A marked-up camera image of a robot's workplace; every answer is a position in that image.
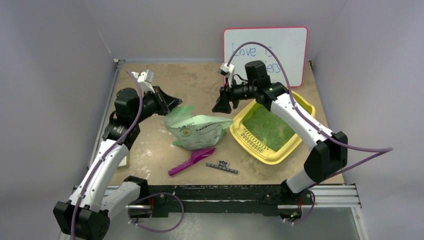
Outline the green cat litter bag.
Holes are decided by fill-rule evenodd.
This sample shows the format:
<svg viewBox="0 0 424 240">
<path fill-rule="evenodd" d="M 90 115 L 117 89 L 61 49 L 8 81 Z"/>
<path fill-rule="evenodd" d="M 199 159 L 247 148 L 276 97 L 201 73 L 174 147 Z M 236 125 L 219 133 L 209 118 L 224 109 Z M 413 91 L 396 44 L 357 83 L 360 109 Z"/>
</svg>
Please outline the green cat litter bag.
<svg viewBox="0 0 424 240">
<path fill-rule="evenodd" d="M 176 137 L 173 144 L 188 151 L 217 145 L 232 125 L 231 118 L 192 115 L 194 106 L 178 106 L 164 117 L 165 128 Z"/>
</svg>

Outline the purple plastic litter scoop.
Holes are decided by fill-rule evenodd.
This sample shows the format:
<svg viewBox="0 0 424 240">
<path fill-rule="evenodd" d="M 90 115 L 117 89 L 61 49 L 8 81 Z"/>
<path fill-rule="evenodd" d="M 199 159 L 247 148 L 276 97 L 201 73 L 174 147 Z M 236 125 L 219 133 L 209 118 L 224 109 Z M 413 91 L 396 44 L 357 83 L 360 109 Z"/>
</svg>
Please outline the purple plastic litter scoop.
<svg viewBox="0 0 424 240">
<path fill-rule="evenodd" d="M 187 168 L 189 168 L 189 167 L 197 164 L 201 160 L 211 156 L 215 152 L 215 150 L 216 150 L 215 147 L 209 147 L 209 148 L 198 149 L 198 150 L 192 151 L 190 158 L 187 161 L 183 162 L 182 164 L 180 164 L 180 165 L 172 168 L 171 170 L 169 170 L 168 175 L 172 177 L 172 176 L 175 176 L 175 175 L 183 172 Z"/>
</svg>

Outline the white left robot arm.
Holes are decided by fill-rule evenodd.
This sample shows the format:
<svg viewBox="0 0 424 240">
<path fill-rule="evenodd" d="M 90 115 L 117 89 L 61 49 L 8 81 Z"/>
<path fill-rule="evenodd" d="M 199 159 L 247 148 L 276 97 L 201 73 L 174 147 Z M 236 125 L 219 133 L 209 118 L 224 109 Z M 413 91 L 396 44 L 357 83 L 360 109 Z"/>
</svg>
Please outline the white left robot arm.
<svg viewBox="0 0 424 240">
<path fill-rule="evenodd" d="M 135 176 L 125 178 L 108 197 L 105 193 L 119 163 L 141 132 L 139 123 L 155 114 L 166 116 L 182 102 L 157 85 L 141 93 L 130 87 L 117 92 L 115 109 L 109 116 L 95 160 L 69 199 L 57 202 L 53 209 L 62 233 L 72 239 L 102 240 L 111 220 L 126 205 L 148 201 L 147 180 Z"/>
</svg>

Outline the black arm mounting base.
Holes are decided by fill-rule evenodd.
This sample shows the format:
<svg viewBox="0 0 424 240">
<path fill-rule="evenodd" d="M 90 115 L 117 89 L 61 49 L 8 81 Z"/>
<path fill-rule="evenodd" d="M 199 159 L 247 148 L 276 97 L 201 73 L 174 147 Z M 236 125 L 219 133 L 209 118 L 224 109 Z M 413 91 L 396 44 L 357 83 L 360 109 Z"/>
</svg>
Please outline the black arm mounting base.
<svg viewBox="0 0 424 240">
<path fill-rule="evenodd" d="M 150 185 L 141 181 L 132 206 L 146 206 L 154 218 L 170 213 L 261 214 L 283 220 L 300 219 L 302 208 L 315 203 L 309 189 L 289 193 L 281 184 Z"/>
</svg>

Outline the yellow sifting litter tray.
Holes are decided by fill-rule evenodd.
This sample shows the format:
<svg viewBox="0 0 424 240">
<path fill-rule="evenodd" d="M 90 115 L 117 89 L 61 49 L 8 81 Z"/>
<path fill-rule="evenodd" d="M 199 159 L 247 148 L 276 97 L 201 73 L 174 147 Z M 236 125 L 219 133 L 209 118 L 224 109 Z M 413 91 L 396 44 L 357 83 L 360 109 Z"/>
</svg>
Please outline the yellow sifting litter tray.
<svg viewBox="0 0 424 240">
<path fill-rule="evenodd" d="M 259 108 L 259 105 L 255 100 L 251 100 L 233 118 L 229 131 L 238 144 L 251 156 L 264 164 L 276 165 L 287 158 L 302 143 L 302 139 L 294 132 L 294 136 L 279 151 L 273 151 L 267 147 L 243 125 L 243 120 L 251 117 L 253 111 Z"/>
</svg>

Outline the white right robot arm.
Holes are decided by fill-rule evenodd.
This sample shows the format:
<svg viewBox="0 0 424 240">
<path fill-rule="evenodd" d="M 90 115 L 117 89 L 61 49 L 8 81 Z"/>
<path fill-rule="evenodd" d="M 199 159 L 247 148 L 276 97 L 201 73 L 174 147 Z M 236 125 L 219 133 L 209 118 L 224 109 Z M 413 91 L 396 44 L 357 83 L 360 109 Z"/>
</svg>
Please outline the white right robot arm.
<svg viewBox="0 0 424 240">
<path fill-rule="evenodd" d="M 348 138 L 342 131 L 334 133 L 319 123 L 298 104 L 287 86 L 272 83 L 262 61 L 248 62 L 244 68 L 247 80 L 238 84 L 234 80 L 234 65 L 220 66 L 219 73 L 225 77 L 225 83 L 212 112 L 230 114 L 239 101 L 254 99 L 287 123 L 307 144 L 310 153 L 303 168 L 281 183 L 282 200 L 292 204 L 303 190 L 331 178 L 347 165 L 348 150 L 338 142 L 347 144 Z"/>
</svg>

